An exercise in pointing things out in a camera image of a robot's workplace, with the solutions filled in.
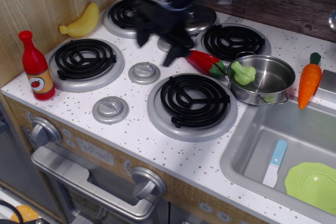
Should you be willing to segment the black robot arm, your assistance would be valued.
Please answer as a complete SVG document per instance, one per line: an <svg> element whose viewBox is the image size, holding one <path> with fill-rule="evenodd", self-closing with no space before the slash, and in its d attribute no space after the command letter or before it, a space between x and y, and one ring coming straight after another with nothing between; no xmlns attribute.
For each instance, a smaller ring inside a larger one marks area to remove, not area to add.
<svg viewBox="0 0 336 224"><path fill-rule="evenodd" d="M163 66L168 67L176 58L186 57L194 42L185 29L184 11L196 0L138 1L135 4L134 26L136 40L142 47L152 33L171 45Z"/></svg>

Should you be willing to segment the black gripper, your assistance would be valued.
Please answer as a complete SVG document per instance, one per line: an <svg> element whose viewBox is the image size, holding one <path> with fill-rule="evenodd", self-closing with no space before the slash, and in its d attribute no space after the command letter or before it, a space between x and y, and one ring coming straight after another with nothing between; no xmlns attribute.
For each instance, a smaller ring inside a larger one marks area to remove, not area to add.
<svg viewBox="0 0 336 224"><path fill-rule="evenodd" d="M187 57L194 42L185 30L184 14L157 4L153 7L137 5L135 12L136 40L140 47L153 35L168 41L172 47L163 62L168 67L176 58Z"/></svg>

